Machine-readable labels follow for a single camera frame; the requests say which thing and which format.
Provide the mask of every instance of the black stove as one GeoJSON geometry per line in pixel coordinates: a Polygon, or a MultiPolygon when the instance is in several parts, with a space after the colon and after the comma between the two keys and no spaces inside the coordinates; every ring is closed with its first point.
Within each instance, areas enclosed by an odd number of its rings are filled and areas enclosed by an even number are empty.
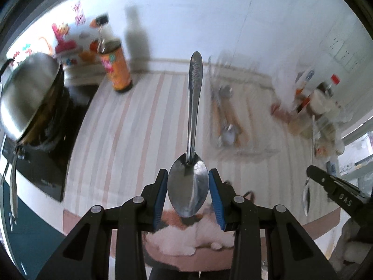
{"type": "MultiPolygon", "coordinates": [[[[59,103],[58,120],[47,127],[37,144],[25,145],[16,169],[40,190],[61,202],[72,149],[98,85],[69,86],[59,103]]],[[[2,154],[12,161],[14,143],[5,138],[2,154]]]]}

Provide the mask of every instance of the silver screw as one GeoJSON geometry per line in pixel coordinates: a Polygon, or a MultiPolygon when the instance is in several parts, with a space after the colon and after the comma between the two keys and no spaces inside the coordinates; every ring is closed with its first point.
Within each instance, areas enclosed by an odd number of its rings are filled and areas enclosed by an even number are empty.
{"type": "Polygon", "coordinates": [[[136,196],[132,200],[134,203],[142,203],[144,201],[144,198],[141,196],[136,196]]]}
{"type": "Polygon", "coordinates": [[[280,213],[284,213],[284,212],[286,212],[286,207],[284,207],[284,205],[280,204],[280,205],[276,206],[276,210],[280,213]]]}
{"type": "Polygon", "coordinates": [[[101,206],[100,205],[93,206],[91,208],[91,212],[94,213],[94,214],[101,212],[101,206]]]}
{"type": "Polygon", "coordinates": [[[233,201],[236,203],[243,203],[245,201],[245,198],[243,196],[235,196],[233,198],[233,201]]]}

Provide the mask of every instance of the stovetop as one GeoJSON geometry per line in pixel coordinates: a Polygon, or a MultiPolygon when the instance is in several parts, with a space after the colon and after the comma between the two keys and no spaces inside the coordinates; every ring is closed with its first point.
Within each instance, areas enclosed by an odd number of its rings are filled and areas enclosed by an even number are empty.
{"type": "MultiPolygon", "coordinates": [[[[72,149],[83,118],[98,85],[67,87],[70,94],[64,135],[50,152],[24,146],[16,169],[40,190],[61,202],[72,149]]],[[[14,143],[5,138],[2,154],[8,161],[14,157],[14,143]]]]}

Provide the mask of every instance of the blue gripper pad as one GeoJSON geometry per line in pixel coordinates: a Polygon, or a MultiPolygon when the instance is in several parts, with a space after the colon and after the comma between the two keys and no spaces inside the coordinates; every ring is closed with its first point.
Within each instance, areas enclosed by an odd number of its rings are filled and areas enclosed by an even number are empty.
{"type": "Polygon", "coordinates": [[[155,200],[154,205],[154,219],[153,219],[153,228],[156,229],[158,223],[161,221],[163,206],[165,205],[165,199],[167,194],[167,180],[168,173],[165,172],[161,185],[159,187],[157,199],[155,200]]]}
{"type": "Polygon", "coordinates": [[[220,228],[222,230],[225,229],[226,222],[224,219],[224,208],[223,203],[221,201],[221,198],[219,196],[218,187],[216,186],[214,176],[212,175],[212,172],[208,172],[208,183],[209,183],[209,189],[212,199],[212,206],[214,207],[216,221],[220,225],[220,228]]]}

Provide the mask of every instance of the wok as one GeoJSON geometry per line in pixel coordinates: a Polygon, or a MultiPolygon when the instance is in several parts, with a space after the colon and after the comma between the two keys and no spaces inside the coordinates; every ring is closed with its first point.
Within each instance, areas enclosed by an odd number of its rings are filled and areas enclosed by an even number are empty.
{"type": "MultiPolygon", "coordinates": [[[[8,59],[5,62],[0,70],[0,78],[13,61],[8,59]]],[[[10,207],[15,223],[18,206],[16,163],[20,149],[33,142],[53,117],[63,84],[62,64],[38,52],[21,62],[3,86],[0,122],[15,147],[10,173],[10,207]]]]}

